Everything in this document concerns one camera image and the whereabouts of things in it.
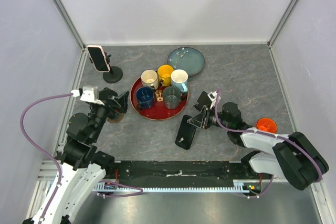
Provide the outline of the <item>black phone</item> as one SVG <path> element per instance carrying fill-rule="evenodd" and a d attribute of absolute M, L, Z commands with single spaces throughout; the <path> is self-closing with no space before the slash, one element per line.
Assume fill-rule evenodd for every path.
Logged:
<path fill-rule="evenodd" d="M 189 150 L 191 148 L 196 133 L 196 127 L 187 122 L 190 118 L 191 116 L 189 115 L 184 115 L 182 117 L 180 127 L 175 139 L 175 144 L 184 150 Z"/>

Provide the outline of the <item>black folding phone stand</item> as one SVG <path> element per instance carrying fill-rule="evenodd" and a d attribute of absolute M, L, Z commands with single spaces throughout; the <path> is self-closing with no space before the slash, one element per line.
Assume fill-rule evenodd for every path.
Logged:
<path fill-rule="evenodd" d="M 201 106 L 203 105 L 209 105 L 210 106 L 210 99 L 209 97 L 207 96 L 207 92 L 203 91 L 201 93 L 201 95 L 199 96 L 199 98 L 197 99 L 197 103 L 196 104 L 200 104 Z"/>

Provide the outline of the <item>orange mug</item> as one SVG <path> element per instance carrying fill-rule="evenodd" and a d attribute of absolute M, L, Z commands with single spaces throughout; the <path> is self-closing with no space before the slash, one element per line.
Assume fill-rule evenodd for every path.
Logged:
<path fill-rule="evenodd" d="M 276 122 L 270 118 L 260 118 L 256 123 L 256 128 L 270 133 L 277 133 L 278 130 Z"/>

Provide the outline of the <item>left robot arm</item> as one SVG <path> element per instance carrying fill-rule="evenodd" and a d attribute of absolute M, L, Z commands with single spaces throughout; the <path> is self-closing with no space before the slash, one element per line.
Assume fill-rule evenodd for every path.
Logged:
<path fill-rule="evenodd" d="M 24 223 L 73 223 L 96 184 L 114 175 L 114 157 L 98 151 L 94 144 L 106 121 L 122 120 L 129 94 L 129 91 L 117 94 L 109 88 L 98 90 L 94 86 L 67 94 L 87 103 L 90 113 L 76 113 L 69 119 L 67 141 L 59 161 L 47 155 L 57 168 L 55 180 L 37 213 Z"/>

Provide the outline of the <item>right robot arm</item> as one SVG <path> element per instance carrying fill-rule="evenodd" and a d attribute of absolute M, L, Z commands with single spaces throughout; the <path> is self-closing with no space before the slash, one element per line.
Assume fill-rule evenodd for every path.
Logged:
<path fill-rule="evenodd" d="M 254 153 L 245 156 L 247 162 L 240 166 L 245 178 L 254 178 L 258 173 L 271 174 L 304 190 L 329 171 L 327 161 L 303 133 L 286 135 L 259 130 L 243 121 L 236 103 L 224 103 L 220 112 L 216 107 L 205 105 L 199 115 L 187 122 L 200 129 L 212 125 L 221 127 L 232 143 L 254 149 Z"/>

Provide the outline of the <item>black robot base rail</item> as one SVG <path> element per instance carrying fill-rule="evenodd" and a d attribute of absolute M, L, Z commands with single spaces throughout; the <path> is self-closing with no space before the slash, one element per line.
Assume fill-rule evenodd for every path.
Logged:
<path fill-rule="evenodd" d="M 241 162 L 229 161 L 120 161 L 106 173 L 106 179 L 143 188 L 232 187 L 234 180 L 263 181 Z"/>

